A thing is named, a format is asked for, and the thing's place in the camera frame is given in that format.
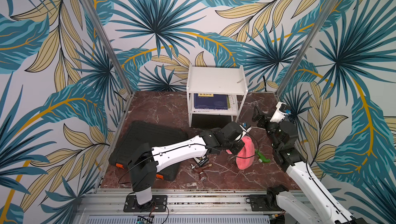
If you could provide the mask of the pink fluffy cloth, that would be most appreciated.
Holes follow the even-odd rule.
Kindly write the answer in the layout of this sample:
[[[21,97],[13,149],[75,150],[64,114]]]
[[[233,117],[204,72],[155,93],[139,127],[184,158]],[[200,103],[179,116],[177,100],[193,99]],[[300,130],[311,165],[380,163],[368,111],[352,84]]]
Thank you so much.
[[[254,161],[255,156],[255,147],[252,142],[252,139],[248,136],[244,136],[242,138],[244,142],[244,147],[242,150],[237,154],[236,164],[240,170],[245,170],[249,168]]]

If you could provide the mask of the white two-tier bookshelf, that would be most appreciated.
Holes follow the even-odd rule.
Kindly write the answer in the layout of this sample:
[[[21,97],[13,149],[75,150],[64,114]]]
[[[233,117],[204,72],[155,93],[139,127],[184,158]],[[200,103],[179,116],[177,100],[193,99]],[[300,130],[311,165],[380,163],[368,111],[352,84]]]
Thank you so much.
[[[191,65],[188,71],[186,91],[189,127],[193,127],[193,120],[199,115],[194,114],[191,111],[194,94],[222,94],[236,96],[238,104],[237,115],[214,116],[228,116],[231,121],[237,122],[248,94],[248,87],[242,66],[238,68],[219,68],[195,67]]]

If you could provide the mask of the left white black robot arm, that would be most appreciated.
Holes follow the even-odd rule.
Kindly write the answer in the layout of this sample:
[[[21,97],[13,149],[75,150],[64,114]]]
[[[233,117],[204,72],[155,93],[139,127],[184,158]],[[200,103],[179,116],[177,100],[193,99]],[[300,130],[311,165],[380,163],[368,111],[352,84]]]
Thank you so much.
[[[162,147],[151,147],[148,143],[138,147],[127,160],[130,182],[139,207],[153,202],[152,186],[156,175],[166,167],[179,162],[221,154],[227,151],[239,158],[238,153],[244,147],[242,138],[248,134],[251,126],[236,122],[224,128],[214,128],[201,132],[191,139]]]

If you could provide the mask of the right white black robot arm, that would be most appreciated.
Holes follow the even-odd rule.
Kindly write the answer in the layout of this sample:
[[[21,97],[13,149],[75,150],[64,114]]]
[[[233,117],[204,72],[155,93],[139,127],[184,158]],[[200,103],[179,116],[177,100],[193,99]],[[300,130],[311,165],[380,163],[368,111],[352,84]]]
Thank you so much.
[[[252,210],[285,211],[300,224],[364,224],[343,207],[311,170],[308,161],[295,148],[297,126],[288,120],[291,107],[278,102],[275,112],[265,114],[254,107],[252,121],[265,129],[277,165],[298,185],[313,209],[299,201],[285,186],[267,189],[265,195],[249,197]]]

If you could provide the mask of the black screwdriver bit holder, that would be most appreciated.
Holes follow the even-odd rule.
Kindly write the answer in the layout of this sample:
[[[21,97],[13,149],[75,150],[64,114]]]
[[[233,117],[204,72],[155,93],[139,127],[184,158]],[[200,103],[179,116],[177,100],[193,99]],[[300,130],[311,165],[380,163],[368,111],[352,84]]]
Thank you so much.
[[[209,162],[209,159],[206,156],[195,157],[193,159],[199,167],[203,167],[205,164],[207,164]]]

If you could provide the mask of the red-brown small tool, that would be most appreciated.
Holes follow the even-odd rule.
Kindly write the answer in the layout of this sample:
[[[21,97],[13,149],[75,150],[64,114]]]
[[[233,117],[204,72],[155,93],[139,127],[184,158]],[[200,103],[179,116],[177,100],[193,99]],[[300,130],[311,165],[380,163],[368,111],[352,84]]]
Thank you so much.
[[[204,165],[203,167],[198,167],[198,166],[194,166],[191,164],[191,169],[199,175],[201,181],[205,181],[207,179],[205,170],[207,170],[211,167],[212,167],[211,163]]]

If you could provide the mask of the dark blue book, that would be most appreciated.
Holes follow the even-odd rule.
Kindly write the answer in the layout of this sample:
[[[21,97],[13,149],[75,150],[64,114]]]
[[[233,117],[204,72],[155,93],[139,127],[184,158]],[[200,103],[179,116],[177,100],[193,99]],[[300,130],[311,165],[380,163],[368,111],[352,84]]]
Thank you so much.
[[[194,94],[194,108],[227,110],[229,108],[229,98],[228,95]]]

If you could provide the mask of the black plastic tool case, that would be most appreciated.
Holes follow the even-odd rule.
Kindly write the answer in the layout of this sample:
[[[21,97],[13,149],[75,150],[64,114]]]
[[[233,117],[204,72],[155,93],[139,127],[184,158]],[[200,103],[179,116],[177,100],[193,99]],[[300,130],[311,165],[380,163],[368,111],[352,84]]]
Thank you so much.
[[[127,172],[127,164],[135,150],[143,144],[151,147],[167,146],[189,138],[188,134],[180,128],[171,128],[157,124],[146,123],[144,121],[133,121],[129,128],[121,135],[109,158],[109,166],[114,170],[114,177],[110,178],[110,172],[106,172],[105,179],[109,180],[109,187],[115,187],[116,182],[130,185]]]

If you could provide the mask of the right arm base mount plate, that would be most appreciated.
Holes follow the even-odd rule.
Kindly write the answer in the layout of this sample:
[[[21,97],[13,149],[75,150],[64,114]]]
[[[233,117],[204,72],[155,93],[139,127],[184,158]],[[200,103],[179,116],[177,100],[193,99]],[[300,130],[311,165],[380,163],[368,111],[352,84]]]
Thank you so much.
[[[272,195],[250,195],[245,202],[251,206],[253,212],[284,212],[276,203]]]

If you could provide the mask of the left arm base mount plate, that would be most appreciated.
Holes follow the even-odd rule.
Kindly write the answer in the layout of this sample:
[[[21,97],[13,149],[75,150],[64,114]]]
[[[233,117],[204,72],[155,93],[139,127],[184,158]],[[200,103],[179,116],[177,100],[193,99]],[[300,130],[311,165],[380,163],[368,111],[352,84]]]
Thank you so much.
[[[152,200],[140,205],[135,195],[128,194],[125,199],[123,212],[124,213],[143,213],[154,212],[163,213],[167,211],[168,196],[167,195],[153,195]]]

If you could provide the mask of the aluminium front rail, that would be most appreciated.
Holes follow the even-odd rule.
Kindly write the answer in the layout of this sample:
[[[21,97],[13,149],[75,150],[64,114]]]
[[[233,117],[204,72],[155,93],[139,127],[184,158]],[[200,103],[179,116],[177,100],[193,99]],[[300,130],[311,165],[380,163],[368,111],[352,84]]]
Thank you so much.
[[[299,201],[313,209],[302,191],[290,191]],[[99,189],[87,194],[76,211],[75,224],[135,223],[139,216],[153,214],[154,224],[268,224],[275,215],[284,212],[253,212],[245,202],[250,195],[265,195],[255,190],[164,190],[154,189],[152,195],[167,195],[167,211],[163,213],[124,213],[124,203],[130,189]]]

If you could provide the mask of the right aluminium corner post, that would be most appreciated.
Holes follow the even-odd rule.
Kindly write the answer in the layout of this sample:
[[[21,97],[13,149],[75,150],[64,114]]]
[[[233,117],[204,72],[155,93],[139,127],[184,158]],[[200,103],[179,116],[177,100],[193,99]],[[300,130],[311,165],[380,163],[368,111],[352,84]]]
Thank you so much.
[[[330,16],[333,8],[337,4],[337,1],[338,0],[328,0],[323,7],[323,11],[321,11],[318,14],[318,17],[317,17],[315,23],[313,24],[312,28],[310,29],[309,33],[307,34],[307,36],[302,44],[302,47],[299,49],[295,59],[290,64],[288,71],[285,73],[281,84],[279,85],[277,91],[275,92],[275,95],[277,98],[279,98],[285,91],[287,83],[292,78],[295,70],[301,63],[303,56],[305,55],[307,49],[310,47],[311,42],[313,41],[313,39],[315,38],[317,33],[322,28],[322,26],[324,25],[327,18]]]

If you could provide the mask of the aluminium corner post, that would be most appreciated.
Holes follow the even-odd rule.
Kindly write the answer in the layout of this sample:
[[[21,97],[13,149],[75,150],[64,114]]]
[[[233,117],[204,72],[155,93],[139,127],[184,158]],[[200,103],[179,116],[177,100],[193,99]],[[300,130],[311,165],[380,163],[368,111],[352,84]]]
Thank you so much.
[[[302,44],[302,47],[299,49],[295,59],[290,64],[288,71],[285,73],[281,84],[279,85],[277,91],[275,92],[275,95],[277,98],[279,98],[285,91],[287,83],[292,78],[295,70],[301,63],[303,56],[305,55],[307,49],[310,47],[311,42],[313,41],[313,39],[315,38],[317,33],[322,28],[322,26],[324,25],[327,18],[330,16],[333,8],[337,4],[337,1],[338,0],[328,0],[323,7],[323,11],[321,11],[318,14],[318,17],[317,17],[315,23],[313,24],[312,28],[310,29],[309,33],[307,34],[307,36]]]
[[[124,75],[124,72],[122,71],[121,64],[117,58],[116,53],[114,52],[114,49],[110,43],[110,40],[108,39],[108,36],[107,36],[105,29],[100,21],[97,11],[94,8],[93,3],[91,2],[91,0],[80,0],[80,1],[82,3],[83,7],[85,8],[85,10],[88,14],[88,17],[90,18],[90,20],[92,22],[93,27],[97,31],[98,37],[101,40],[102,45],[105,48],[105,51],[109,55],[110,61],[112,62],[116,73],[119,75],[122,85],[125,87],[128,95],[130,97],[132,97],[134,92],[130,88],[129,82],[128,82],[126,76]]]

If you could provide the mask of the left aluminium corner post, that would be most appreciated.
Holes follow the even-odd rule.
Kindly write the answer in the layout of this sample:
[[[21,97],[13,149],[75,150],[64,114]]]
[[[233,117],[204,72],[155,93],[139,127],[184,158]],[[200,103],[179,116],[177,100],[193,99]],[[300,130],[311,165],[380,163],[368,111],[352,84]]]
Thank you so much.
[[[128,95],[130,97],[132,97],[134,92],[130,88],[129,82],[128,82],[126,76],[124,75],[124,72],[122,71],[121,64],[117,58],[116,53],[114,52],[114,49],[110,43],[110,40],[108,39],[108,36],[107,36],[105,29],[100,21],[97,11],[94,8],[93,3],[91,2],[91,0],[80,0],[80,1],[82,3],[83,7],[85,8],[85,10],[88,14],[88,17],[90,18],[90,20],[92,22],[93,27],[97,31],[98,37],[101,40],[102,45],[105,48],[105,51],[109,55],[110,61],[112,62],[116,73],[119,75],[122,85],[125,87]]]

